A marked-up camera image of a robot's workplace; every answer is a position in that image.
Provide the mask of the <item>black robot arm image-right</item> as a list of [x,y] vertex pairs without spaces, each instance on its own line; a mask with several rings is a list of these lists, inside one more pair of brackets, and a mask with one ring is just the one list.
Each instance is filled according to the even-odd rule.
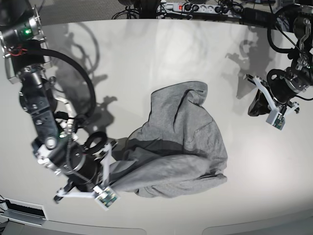
[[[279,18],[287,15],[289,29],[297,38],[293,48],[280,48],[272,38],[272,30],[276,29],[281,34],[283,30]],[[267,40],[270,47],[280,53],[286,54],[291,60],[291,65],[285,70],[272,69],[267,73],[261,85],[268,91],[269,96],[258,90],[255,99],[248,109],[248,115],[257,117],[271,112],[270,101],[279,113],[284,115],[291,107],[291,99],[299,97],[307,87],[313,84],[313,2],[299,0],[286,5],[276,12],[272,12],[267,25]]]

